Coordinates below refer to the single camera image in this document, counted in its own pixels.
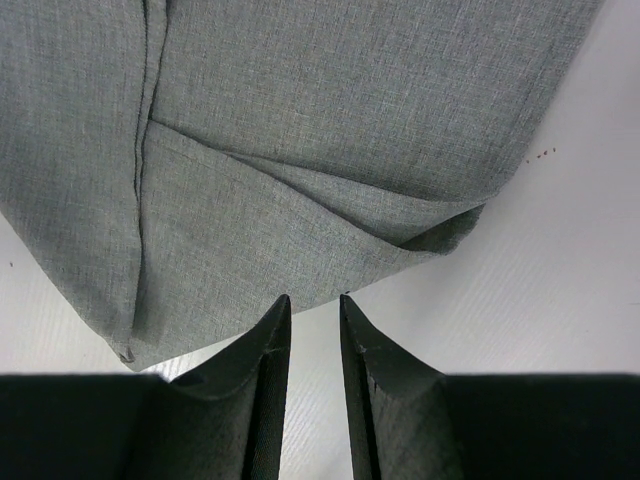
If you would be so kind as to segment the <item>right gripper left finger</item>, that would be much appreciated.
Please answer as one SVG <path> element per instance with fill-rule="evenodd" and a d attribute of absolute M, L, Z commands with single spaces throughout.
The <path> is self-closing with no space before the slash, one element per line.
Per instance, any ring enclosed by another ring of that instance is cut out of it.
<path fill-rule="evenodd" d="M 244 335 L 153 390 L 124 478 L 278 478 L 290 350 L 282 295 Z"/>

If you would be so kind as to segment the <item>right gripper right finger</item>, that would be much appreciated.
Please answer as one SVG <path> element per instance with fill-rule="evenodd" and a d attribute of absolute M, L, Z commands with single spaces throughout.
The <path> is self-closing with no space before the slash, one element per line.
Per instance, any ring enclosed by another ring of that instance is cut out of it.
<path fill-rule="evenodd" d="M 462 479 L 444 375 L 339 303 L 342 371 L 355 479 Z"/>

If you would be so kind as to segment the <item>grey cloth napkin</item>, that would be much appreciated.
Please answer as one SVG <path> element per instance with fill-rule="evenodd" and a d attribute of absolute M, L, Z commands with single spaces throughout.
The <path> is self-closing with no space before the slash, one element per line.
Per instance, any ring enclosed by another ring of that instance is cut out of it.
<path fill-rule="evenodd" d="M 5 1 L 1 211 L 135 371 L 450 253 L 597 1 Z"/>

